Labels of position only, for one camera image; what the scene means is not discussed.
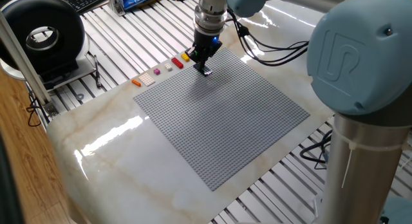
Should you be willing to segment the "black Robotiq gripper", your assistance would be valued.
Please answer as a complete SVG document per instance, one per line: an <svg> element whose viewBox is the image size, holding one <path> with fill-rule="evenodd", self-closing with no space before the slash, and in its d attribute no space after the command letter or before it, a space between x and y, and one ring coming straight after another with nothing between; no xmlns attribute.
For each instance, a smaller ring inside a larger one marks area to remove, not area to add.
<svg viewBox="0 0 412 224"><path fill-rule="evenodd" d="M185 54L194 61L198 71L212 72L212 64L218 56L222 42L219 35L205 35L198 30L194 32L194 47L185 50Z"/></svg>

